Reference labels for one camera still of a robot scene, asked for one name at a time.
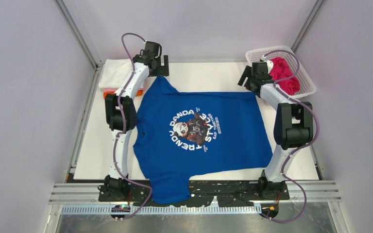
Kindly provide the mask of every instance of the white table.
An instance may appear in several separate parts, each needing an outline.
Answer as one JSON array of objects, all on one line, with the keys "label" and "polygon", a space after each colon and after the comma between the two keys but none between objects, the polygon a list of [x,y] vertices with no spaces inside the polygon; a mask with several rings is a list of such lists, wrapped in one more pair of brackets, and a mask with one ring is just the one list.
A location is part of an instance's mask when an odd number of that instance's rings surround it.
[{"label": "white table", "polygon": [[[246,91],[238,86],[246,63],[170,63],[170,84],[180,92],[210,91]],[[154,78],[145,81],[149,88]],[[139,108],[142,96],[135,98],[135,107]],[[276,111],[265,101],[258,99],[265,129],[272,150],[275,148],[273,128]],[[78,158],[74,179],[103,180],[108,174],[112,157],[112,136],[106,124],[103,92],[97,89],[84,140]],[[135,157],[133,144],[137,136],[136,128],[131,134],[128,148],[128,169],[130,179],[145,179]],[[251,168],[235,171],[223,171],[200,176],[191,180],[257,180],[263,168]],[[302,149],[294,158],[287,175],[296,180],[317,180],[318,175],[309,148]]]}]

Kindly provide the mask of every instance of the white laundry basket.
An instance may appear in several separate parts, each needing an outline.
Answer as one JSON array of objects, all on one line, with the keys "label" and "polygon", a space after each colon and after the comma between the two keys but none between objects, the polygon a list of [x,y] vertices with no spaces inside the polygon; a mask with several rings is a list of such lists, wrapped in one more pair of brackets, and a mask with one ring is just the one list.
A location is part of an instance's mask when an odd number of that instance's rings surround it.
[{"label": "white laundry basket", "polygon": [[[247,58],[248,63],[251,65],[252,62],[259,62],[259,59],[267,52],[271,52],[274,50],[286,50],[289,52],[293,51],[288,46],[274,46],[262,49],[251,50],[245,53],[245,57]],[[289,67],[291,68],[292,73],[294,73],[297,69],[297,62],[295,61],[294,57],[289,55],[286,52],[275,52],[267,56],[267,59],[270,60],[275,57],[282,57],[286,60]],[[314,94],[317,91],[314,83],[312,82],[311,78],[306,73],[304,67],[300,64],[300,72],[296,75],[298,80],[300,81],[300,91],[295,93],[292,97],[295,99],[299,99],[311,94]]]}]

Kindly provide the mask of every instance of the white folded cloth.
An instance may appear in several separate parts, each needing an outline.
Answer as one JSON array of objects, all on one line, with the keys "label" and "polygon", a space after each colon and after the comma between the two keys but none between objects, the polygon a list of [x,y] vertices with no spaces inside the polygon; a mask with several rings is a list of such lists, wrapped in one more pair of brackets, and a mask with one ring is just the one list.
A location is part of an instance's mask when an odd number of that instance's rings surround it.
[{"label": "white folded cloth", "polygon": [[132,69],[129,59],[107,59],[102,68],[102,76],[98,87],[100,89],[118,89]]}]

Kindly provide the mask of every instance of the shirt sleeve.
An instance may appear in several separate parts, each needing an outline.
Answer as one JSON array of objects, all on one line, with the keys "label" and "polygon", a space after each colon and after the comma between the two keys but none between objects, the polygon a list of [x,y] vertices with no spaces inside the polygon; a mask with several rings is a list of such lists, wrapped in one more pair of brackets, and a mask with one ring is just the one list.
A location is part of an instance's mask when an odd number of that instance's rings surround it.
[{"label": "shirt sleeve", "polygon": [[184,201],[191,197],[189,176],[179,172],[155,172],[150,176],[152,200],[159,204]]}]

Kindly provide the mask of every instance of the blue t-shirt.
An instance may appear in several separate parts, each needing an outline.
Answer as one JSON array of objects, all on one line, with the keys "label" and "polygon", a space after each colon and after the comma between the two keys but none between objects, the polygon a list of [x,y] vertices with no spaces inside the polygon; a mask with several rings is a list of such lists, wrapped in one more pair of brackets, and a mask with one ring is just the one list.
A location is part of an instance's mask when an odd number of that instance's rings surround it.
[{"label": "blue t-shirt", "polygon": [[266,167],[272,157],[252,92],[180,93],[160,76],[137,114],[134,152],[161,204],[187,200],[191,176]]}]

